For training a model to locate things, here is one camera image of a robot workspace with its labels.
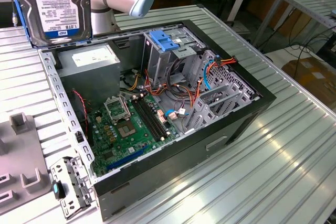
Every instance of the cardboard box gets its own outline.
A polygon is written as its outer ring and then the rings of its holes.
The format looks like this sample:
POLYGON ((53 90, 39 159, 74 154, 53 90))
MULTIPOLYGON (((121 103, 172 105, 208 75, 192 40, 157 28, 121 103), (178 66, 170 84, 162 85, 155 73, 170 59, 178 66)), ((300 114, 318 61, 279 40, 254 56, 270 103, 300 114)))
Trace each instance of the cardboard box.
MULTIPOLYGON (((293 78, 297 60, 282 70, 293 78)), ((295 80, 330 109, 336 109, 336 74, 314 57, 300 59, 295 80)))

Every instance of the wd blue hard drive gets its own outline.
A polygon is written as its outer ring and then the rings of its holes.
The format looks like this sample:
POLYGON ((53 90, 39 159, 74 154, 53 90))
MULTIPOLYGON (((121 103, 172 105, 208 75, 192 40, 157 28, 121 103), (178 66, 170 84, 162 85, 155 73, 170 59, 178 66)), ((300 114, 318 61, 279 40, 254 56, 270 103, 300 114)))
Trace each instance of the wd blue hard drive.
POLYGON ((90 0, 15 0, 35 47, 68 44, 91 38, 90 0))

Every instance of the green motherboard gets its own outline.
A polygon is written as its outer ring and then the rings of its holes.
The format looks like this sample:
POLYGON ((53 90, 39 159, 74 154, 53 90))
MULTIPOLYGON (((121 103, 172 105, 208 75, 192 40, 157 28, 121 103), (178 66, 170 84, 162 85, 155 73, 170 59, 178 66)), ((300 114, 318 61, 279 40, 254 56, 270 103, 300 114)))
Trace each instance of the green motherboard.
MULTIPOLYGON (((158 140, 152 136, 150 129, 145 125, 144 118, 141 118, 131 100, 126 101, 130 113, 128 120, 123 119, 113 123, 105 107, 88 114, 92 124, 93 138, 90 145, 95 156, 93 170, 97 176, 104 175, 109 170, 179 137, 178 131, 169 120, 164 124, 159 121, 157 110, 160 108, 153 97, 147 95, 143 98, 143 101, 155 115, 156 123, 160 123, 165 131, 169 132, 164 140, 158 140)), ((123 112, 121 105, 118 103, 109 104, 108 109, 114 116, 123 112)))

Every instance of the blue drive bay latch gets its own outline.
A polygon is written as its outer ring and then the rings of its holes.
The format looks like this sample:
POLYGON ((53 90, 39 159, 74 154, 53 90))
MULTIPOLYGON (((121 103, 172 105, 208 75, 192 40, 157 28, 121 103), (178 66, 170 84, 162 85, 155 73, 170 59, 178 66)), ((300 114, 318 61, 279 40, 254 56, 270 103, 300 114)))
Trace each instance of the blue drive bay latch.
POLYGON ((178 44, 175 44, 171 40, 171 38, 163 31, 150 31, 149 34, 164 52, 174 50, 180 47, 178 44))

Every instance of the ribbed aluminum surface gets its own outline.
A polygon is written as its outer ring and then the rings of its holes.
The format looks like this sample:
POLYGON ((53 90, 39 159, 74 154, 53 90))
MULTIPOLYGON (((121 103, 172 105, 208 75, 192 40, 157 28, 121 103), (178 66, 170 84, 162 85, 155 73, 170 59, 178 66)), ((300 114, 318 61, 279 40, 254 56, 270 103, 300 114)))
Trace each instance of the ribbed aluminum surface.
POLYGON ((285 0, 326 27, 336 26, 331 11, 336 9, 336 0, 285 0))
MULTIPOLYGON (((336 207, 336 116, 205 9, 117 17, 122 29, 181 19, 191 19, 235 55, 277 99, 235 143, 108 223, 323 223, 336 207)), ((0 52, 0 120, 15 111, 34 115, 47 166, 73 155, 37 53, 21 28, 0 30, 0 52)), ((65 220, 49 193, 1 216, 0 222, 65 220)), ((100 222, 94 207, 71 221, 100 222)))

